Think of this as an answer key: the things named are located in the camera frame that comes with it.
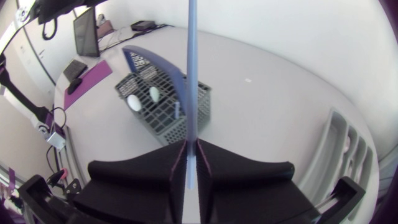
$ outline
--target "white table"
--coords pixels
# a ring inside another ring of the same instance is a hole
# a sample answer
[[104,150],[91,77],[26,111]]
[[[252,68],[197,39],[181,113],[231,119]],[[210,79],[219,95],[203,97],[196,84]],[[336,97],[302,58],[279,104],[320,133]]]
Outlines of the white table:
[[[104,47],[107,40],[101,41]],[[67,125],[87,179],[93,160],[120,161],[161,147],[133,116],[114,89],[128,73],[121,48],[138,45],[186,73],[187,30],[166,27],[129,40],[101,55],[113,73],[67,109]],[[306,171],[332,107],[343,113],[373,149],[371,133],[361,113],[336,88],[309,71],[253,46],[200,32],[198,78],[212,87],[211,121],[200,138],[258,161],[290,161],[297,183]],[[95,65],[96,58],[76,57]],[[69,82],[61,75],[55,106],[63,107]],[[57,122],[63,121],[61,113]],[[370,220],[378,189],[377,158],[373,157],[371,186],[358,216]],[[198,195],[186,190],[184,222],[198,223]]]

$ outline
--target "dish rack basket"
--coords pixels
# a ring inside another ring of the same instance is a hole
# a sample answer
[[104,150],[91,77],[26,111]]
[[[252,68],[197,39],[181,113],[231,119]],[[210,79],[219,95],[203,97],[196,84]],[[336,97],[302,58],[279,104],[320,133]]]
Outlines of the dish rack basket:
[[[132,113],[163,146],[185,139],[187,117],[184,102],[186,99],[185,91],[181,90],[186,89],[186,76],[170,62],[146,49],[127,46],[123,48],[123,51],[132,73],[115,86],[120,98],[127,104],[129,95],[138,97],[142,108],[139,111],[131,109]],[[146,61],[146,64],[140,65],[139,68],[134,66],[134,63],[130,63],[137,58],[137,55],[144,57]],[[156,87],[160,93],[157,103],[150,97],[151,87]],[[198,82],[198,132],[210,120],[210,91],[209,86]]]

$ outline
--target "computer monitor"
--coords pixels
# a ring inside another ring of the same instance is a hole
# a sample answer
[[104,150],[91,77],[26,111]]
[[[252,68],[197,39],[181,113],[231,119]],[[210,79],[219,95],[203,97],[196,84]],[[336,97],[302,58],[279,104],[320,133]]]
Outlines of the computer monitor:
[[95,8],[92,7],[73,21],[76,51],[78,55],[99,57]]

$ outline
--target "keyboard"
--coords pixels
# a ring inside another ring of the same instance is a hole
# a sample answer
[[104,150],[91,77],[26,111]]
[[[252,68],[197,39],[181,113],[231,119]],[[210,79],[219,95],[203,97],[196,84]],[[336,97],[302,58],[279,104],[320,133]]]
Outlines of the keyboard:
[[66,78],[72,82],[74,79],[78,78],[87,69],[87,65],[78,60],[73,60],[70,62],[68,67],[63,71]]

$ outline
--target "black device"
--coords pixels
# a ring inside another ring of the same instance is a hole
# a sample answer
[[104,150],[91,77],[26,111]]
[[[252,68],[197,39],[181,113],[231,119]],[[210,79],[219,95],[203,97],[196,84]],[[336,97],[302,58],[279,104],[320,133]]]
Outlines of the black device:
[[83,62],[79,62],[78,60],[73,60],[70,62],[68,67],[63,71],[66,78],[69,82],[72,82],[74,79],[78,78],[83,72],[87,69],[87,65]]
[[78,55],[99,57],[95,8],[92,7],[73,21]]
[[132,31],[145,31],[155,26],[155,21],[138,21],[131,25],[131,29]]
[[[343,177],[330,198],[314,207],[292,182],[289,162],[253,161],[201,139],[197,149],[201,223],[340,223],[365,194]],[[89,163],[91,181],[71,203],[54,196],[39,175],[18,191],[41,223],[177,224],[186,168],[181,140],[125,161]]]
[[82,5],[86,5],[87,7],[96,6],[97,4],[104,1],[105,0],[39,0],[39,24],[43,24],[45,22],[51,21],[52,19],[56,19],[62,14],[68,14],[75,7]]
[[68,95],[71,95],[80,86],[82,81],[83,80],[81,78],[76,78],[74,81],[72,81],[68,87]]

